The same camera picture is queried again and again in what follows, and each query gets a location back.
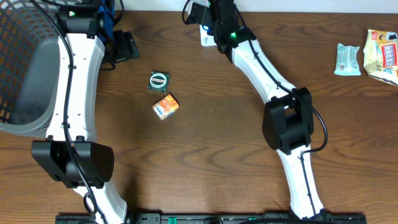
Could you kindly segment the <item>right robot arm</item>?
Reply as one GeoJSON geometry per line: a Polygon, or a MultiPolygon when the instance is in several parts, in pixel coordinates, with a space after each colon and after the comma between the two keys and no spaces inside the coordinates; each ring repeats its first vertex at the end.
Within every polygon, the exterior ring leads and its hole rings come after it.
{"type": "Polygon", "coordinates": [[[299,219],[316,219],[324,210],[313,177],[310,155],[313,119],[319,112],[307,88],[288,82],[265,56],[234,1],[187,1],[186,25],[199,24],[221,54],[238,67],[264,104],[262,133],[278,153],[290,191],[290,209],[299,219]]]}

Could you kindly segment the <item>green Zam-Buk tin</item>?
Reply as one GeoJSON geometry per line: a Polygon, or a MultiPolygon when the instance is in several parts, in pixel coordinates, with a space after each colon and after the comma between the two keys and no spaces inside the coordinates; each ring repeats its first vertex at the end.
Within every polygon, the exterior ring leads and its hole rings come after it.
{"type": "Polygon", "coordinates": [[[167,88],[170,82],[170,74],[159,71],[151,71],[149,83],[147,86],[148,90],[160,91],[162,93],[167,92],[167,88]]]}

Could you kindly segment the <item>orange tissue pack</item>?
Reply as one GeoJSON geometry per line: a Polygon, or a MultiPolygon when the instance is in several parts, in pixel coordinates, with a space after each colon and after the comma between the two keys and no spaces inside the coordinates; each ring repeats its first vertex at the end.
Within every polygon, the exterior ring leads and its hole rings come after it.
{"type": "Polygon", "coordinates": [[[179,103],[173,97],[173,95],[168,94],[156,104],[154,104],[152,106],[152,109],[160,120],[164,120],[179,109],[179,103]]]}

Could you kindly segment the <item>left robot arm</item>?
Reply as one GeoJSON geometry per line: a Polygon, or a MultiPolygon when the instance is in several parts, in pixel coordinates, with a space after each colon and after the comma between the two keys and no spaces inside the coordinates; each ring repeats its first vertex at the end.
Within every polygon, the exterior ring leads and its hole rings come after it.
{"type": "Polygon", "coordinates": [[[129,223],[127,202],[112,180],[114,152],[97,142],[95,101],[99,72],[138,58],[130,32],[115,30],[122,16],[113,0],[59,4],[50,23],[58,34],[60,65],[55,107],[32,156],[53,180],[83,198],[87,215],[59,223],[129,223]]]}

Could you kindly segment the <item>teal wet wipe packet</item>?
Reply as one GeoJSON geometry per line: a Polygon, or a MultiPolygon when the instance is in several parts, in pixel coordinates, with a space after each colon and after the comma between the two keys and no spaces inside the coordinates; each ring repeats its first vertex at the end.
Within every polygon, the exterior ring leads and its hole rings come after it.
{"type": "Polygon", "coordinates": [[[339,43],[336,47],[335,75],[360,76],[361,72],[357,60],[360,47],[343,45],[339,43]]]}

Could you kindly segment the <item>yellow snack bag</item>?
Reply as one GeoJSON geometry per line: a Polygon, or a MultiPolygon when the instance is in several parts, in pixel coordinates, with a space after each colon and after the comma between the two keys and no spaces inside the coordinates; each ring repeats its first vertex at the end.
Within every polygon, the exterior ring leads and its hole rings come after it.
{"type": "Polygon", "coordinates": [[[397,86],[397,33],[368,29],[363,67],[371,78],[397,86]]]}

